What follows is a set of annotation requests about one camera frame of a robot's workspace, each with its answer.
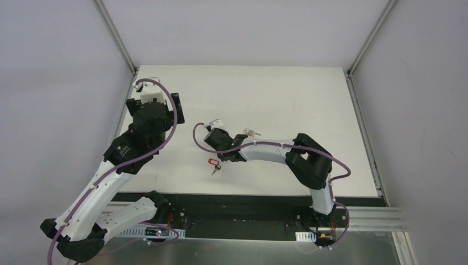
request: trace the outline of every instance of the white table surface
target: white table surface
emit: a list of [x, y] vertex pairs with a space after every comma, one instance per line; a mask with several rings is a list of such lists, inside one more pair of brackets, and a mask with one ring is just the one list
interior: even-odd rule
[[[180, 94], [185, 124], [177, 126], [171, 142], [121, 191], [310, 194], [287, 166], [278, 163], [228, 161], [212, 176], [208, 159], [217, 157], [195, 146], [192, 129], [195, 123], [219, 118], [232, 137], [245, 128], [262, 134], [263, 139], [289, 139], [306, 133], [352, 170], [350, 177], [334, 182], [335, 195], [377, 196], [341, 68], [141, 66], [137, 79], [149, 77], [158, 77], [171, 93]], [[131, 97], [139, 99], [139, 94], [133, 91]], [[127, 112], [121, 133], [131, 121]], [[200, 142], [206, 133], [198, 130]], [[344, 172], [333, 164], [333, 176]]]

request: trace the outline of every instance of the metal bracket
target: metal bracket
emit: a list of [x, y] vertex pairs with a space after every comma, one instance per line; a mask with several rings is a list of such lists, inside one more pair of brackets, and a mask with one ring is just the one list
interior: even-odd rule
[[418, 265], [408, 232], [392, 232], [401, 265]]
[[[168, 236], [157, 236], [157, 235], [147, 235], [145, 231], [147, 228], [154, 228], [160, 229], [159, 227], [155, 226], [132, 226], [127, 230], [121, 232], [120, 234], [116, 235], [115, 237], [133, 237], [133, 238], [147, 238], [147, 239], [173, 239], [176, 237], [176, 234], [172, 231], [169, 232]], [[179, 233], [179, 238], [185, 238], [185, 230], [182, 229], [175, 229], [177, 233]]]
[[348, 207], [348, 210], [350, 216], [348, 230], [350, 231], [406, 231], [400, 208]]

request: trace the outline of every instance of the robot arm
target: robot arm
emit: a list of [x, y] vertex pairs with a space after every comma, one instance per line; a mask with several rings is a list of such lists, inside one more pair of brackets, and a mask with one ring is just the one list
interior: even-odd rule
[[[141, 93], [141, 99], [128, 99], [126, 102], [133, 123], [127, 131], [113, 140], [95, 175], [75, 202], [56, 219], [46, 219], [41, 224], [42, 231], [51, 239], [64, 226], [57, 240], [57, 249], [66, 258], [80, 263], [89, 261], [105, 243], [128, 227], [150, 219], [161, 221], [166, 215], [168, 202], [156, 191], [147, 193], [120, 211], [102, 215], [114, 195], [153, 156], [118, 168], [94, 186], [114, 166], [159, 147], [166, 139], [166, 131], [173, 125], [174, 111], [177, 112], [177, 123], [185, 122], [178, 93], [171, 94], [177, 109], [169, 111], [159, 87], [141, 82], [136, 88]], [[79, 207], [65, 223], [76, 205]]]
[[[207, 127], [209, 130], [204, 141], [216, 151], [232, 149], [251, 142], [268, 141], [277, 144], [306, 146], [328, 153], [321, 145], [306, 134], [298, 134], [294, 139], [265, 140], [238, 134], [234, 138], [220, 128]], [[332, 161], [314, 152], [274, 145], [250, 145], [237, 151], [219, 153], [221, 161], [246, 162], [263, 160], [287, 165], [296, 178], [309, 188], [312, 195], [312, 207], [319, 218], [330, 219], [334, 212], [333, 198], [328, 187], [328, 178], [332, 170]]]

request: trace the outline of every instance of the enclosure wall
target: enclosure wall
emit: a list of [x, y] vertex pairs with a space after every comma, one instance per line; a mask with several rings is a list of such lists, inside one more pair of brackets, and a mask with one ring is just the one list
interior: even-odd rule
[[400, 1], [353, 77], [420, 264], [468, 257], [467, 43], [466, 1]]
[[130, 71], [92, 1], [2, 1], [0, 58], [0, 263], [45, 264], [39, 225], [97, 169]]

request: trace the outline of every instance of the purple cable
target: purple cable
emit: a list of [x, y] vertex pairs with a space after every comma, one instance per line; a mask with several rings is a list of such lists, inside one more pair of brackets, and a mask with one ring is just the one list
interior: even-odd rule
[[[195, 126], [193, 127], [193, 131], [192, 131], [192, 137], [193, 137], [193, 141], [195, 142], [195, 144], [200, 148], [202, 149], [203, 151], [206, 151], [208, 153], [229, 153], [229, 152], [232, 152], [232, 151], [237, 151], [239, 149], [242, 149], [246, 146], [251, 146], [251, 145], [273, 145], [273, 146], [281, 146], [281, 147], [290, 147], [290, 148], [294, 148], [294, 149], [301, 149], [301, 150], [306, 150], [306, 151], [310, 151], [310, 152], [314, 152], [314, 153], [317, 153], [321, 156], [324, 156], [328, 159], [330, 159], [331, 161], [337, 163], [338, 165], [342, 166], [347, 172], [346, 174], [343, 174], [343, 175], [339, 175], [339, 176], [336, 176], [336, 177], [333, 177], [333, 178], [330, 178], [330, 180], [328, 180], [328, 186], [330, 188], [330, 195], [331, 197], [333, 198], [333, 190], [332, 190], [332, 181], [335, 181], [337, 179], [341, 179], [341, 178], [345, 178], [345, 177], [349, 177], [351, 175], [351, 169], [345, 165], [343, 162], [341, 162], [340, 160], [334, 158], [333, 156], [325, 153], [325, 152], [322, 152], [318, 149], [315, 149], [315, 148], [311, 148], [311, 147], [307, 147], [307, 146], [298, 146], [298, 145], [289, 145], [289, 144], [283, 144], [281, 145], [280, 143], [277, 143], [277, 142], [269, 142], [269, 141], [257, 141], [257, 142], [250, 142], [248, 144], [244, 144], [244, 145], [240, 145], [240, 146], [237, 146], [237, 147], [234, 147], [234, 148], [231, 148], [231, 149], [228, 149], [228, 150], [223, 150], [223, 151], [215, 151], [215, 150], [210, 150], [210, 149], [207, 149], [205, 147], [203, 147], [197, 140], [196, 140], [196, 137], [195, 137], [195, 132], [196, 132], [196, 129], [198, 126], [201, 126], [203, 125], [203, 123], [197, 123], [195, 124]], [[335, 243], [333, 243], [332, 245], [335, 245], [336, 243], [338, 243], [338, 241], [341, 240], [341, 238], [344, 236], [344, 234], [346, 234], [346, 232], [348, 231], [348, 226], [349, 226], [349, 211], [348, 211], [348, 208], [346, 206], [344, 206], [343, 204], [339, 203], [339, 202], [333, 202], [335, 203], [336, 205], [338, 206], [341, 206], [343, 207], [345, 210], [346, 210], [346, 215], [348, 216], [348, 222], [346, 223], [346, 227], [344, 228], [344, 231], [343, 233], [341, 234], [341, 236], [336, 240]]]
[[[107, 172], [105, 172], [100, 178], [98, 178], [98, 180], [96, 180], [93, 185], [94, 186], [98, 186], [99, 183], [104, 179], [106, 178], [108, 175], [110, 175], [112, 172], [116, 171], [117, 169], [121, 168], [121, 167], [125, 167], [129, 164], [132, 164], [132, 163], [135, 163], [137, 161], [140, 161], [142, 159], [145, 159], [146, 157], [148, 156], [152, 156], [154, 155], [156, 152], [158, 152], [159, 150], [163, 149], [163, 147], [165, 147], [165, 145], [169, 142], [169, 140], [172, 138], [172, 136], [174, 135], [174, 132], [176, 131], [176, 127], [177, 127], [177, 106], [174, 102], [174, 99], [172, 98], [171, 94], [169, 93], [169, 91], [162, 85], [160, 84], [159, 82], [157, 81], [154, 81], [152, 79], [149, 79], [149, 78], [143, 78], [143, 79], [140, 79], [138, 81], [136, 81], [136, 84], [139, 84], [141, 82], [150, 82], [150, 83], [153, 83], [157, 86], [160, 87], [161, 90], [164, 91], [164, 93], [166, 94], [166, 96], [169, 98], [169, 101], [171, 102], [171, 106], [172, 106], [172, 110], [173, 110], [173, 113], [174, 113], [174, 123], [172, 125], [172, 130], [171, 132], [169, 133], [169, 135], [167, 136], [166, 140], [160, 145], [158, 146], [156, 149], [142, 155], [142, 156], [139, 156], [137, 158], [134, 158], [132, 160], [128, 160], [122, 164], [118, 164], [117, 166], [109, 169]], [[68, 223], [68, 221], [70, 221], [70, 219], [72, 218], [73, 214], [75, 214], [75, 212], [78, 210], [78, 208], [81, 206], [81, 204], [84, 202], [84, 200], [86, 200], [86, 198], [89, 196], [89, 194], [91, 194], [91, 192], [93, 191], [93, 189], [89, 189], [88, 191], [86, 191], [86, 193], [83, 195], [83, 197], [81, 197], [79, 199], [79, 201], [77, 202], [77, 204], [73, 207], [73, 209], [70, 211], [70, 213], [68, 214], [67, 218], [64, 219], [64, 222], [65, 223]], [[54, 236], [54, 239], [52, 239], [52, 242], [50, 243], [50, 246], [49, 246], [49, 251], [47, 252], [47, 265], [52, 265], [52, 252], [54, 251], [54, 246], [55, 246], [55, 243], [57, 242], [57, 239], [58, 237], [60, 236], [60, 234], [62, 233], [62, 231], [65, 229], [65, 225], [62, 225], [60, 226], [60, 228], [58, 229], [57, 233], [55, 234]]]

